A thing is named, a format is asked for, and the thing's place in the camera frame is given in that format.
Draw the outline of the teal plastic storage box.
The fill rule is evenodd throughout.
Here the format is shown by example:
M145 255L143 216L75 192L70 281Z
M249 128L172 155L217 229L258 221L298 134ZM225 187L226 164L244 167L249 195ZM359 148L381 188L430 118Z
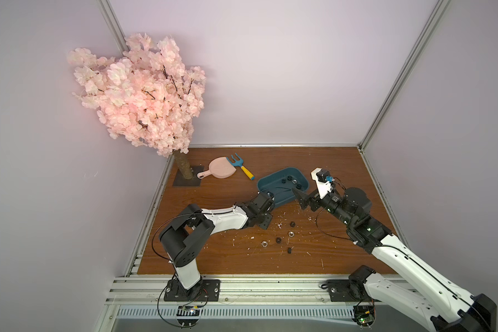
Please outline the teal plastic storage box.
M293 184L292 181L287 181L287 176L292 176L293 179L296 179L297 184L302 186L301 190L304 192L308 190L308 179L295 167L284 168L283 170L261 178L257 182L257 189L259 192L271 192L274 195L275 207L277 208L296 200L292 188L296 188L297 184ZM281 183L283 178L286 179L285 184Z

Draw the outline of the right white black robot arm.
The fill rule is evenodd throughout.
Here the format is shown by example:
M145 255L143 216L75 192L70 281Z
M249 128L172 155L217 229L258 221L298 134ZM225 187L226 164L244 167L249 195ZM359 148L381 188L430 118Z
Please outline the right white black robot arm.
M415 255L391 230L372 217L372 202L359 188L337 193L330 184L305 194L293 189L302 209L320 208L346 225L352 242L384 262L413 290L399 286L367 266L349 276L368 297L390 305L428 331L496 331L497 305L473 295Z

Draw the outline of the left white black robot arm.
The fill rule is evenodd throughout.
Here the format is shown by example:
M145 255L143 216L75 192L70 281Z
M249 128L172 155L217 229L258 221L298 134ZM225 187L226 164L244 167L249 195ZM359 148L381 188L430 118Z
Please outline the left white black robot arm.
M159 241L171 261L176 281L190 297L199 290L202 276L196 258L209 238L220 232L259 226L268 228L275 195L260 192L254 199L224 209L187 206L160 232Z

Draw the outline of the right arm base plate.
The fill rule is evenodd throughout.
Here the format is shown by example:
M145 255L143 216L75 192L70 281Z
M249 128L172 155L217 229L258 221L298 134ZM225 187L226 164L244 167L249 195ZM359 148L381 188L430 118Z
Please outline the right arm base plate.
M332 302L380 302L367 294L366 279L329 279L320 285Z

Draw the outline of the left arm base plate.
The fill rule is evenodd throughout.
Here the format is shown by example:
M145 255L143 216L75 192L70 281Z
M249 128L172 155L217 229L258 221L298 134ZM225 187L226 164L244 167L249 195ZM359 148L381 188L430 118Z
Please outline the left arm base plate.
M185 289L178 279L167 283L163 300L165 302L218 302L221 281L202 279L189 289Z

